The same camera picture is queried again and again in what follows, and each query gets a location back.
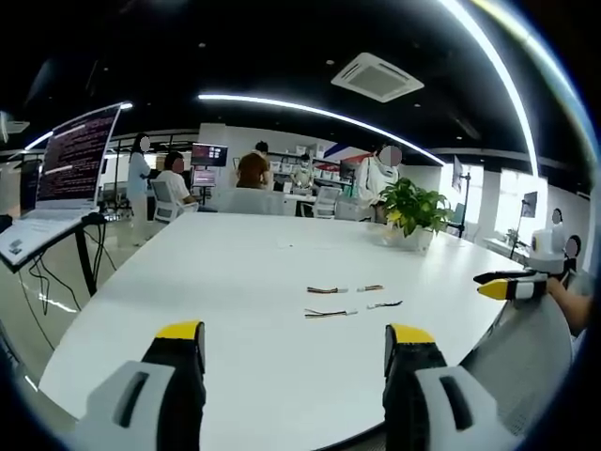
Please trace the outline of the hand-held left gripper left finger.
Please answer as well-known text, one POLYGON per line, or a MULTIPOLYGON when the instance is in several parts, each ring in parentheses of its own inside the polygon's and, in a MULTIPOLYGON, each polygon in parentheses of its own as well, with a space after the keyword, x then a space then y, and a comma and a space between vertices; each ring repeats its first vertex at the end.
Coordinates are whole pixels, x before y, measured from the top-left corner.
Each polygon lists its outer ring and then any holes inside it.
POLYGON ((79 450, 198 450, 206 403, 205 323, 160 329, 139 361, 119 367, 88 396, 79 450))

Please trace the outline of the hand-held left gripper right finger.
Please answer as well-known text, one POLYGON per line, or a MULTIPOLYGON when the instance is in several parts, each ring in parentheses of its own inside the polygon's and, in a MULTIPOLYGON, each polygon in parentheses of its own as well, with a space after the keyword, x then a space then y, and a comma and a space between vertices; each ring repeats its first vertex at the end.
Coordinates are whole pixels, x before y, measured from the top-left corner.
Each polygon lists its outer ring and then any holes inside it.
POLYGON ((462 366, 448 366, 426 331, 385 330, 385 443, 388 450, 510 450, 497 401, 462 366))

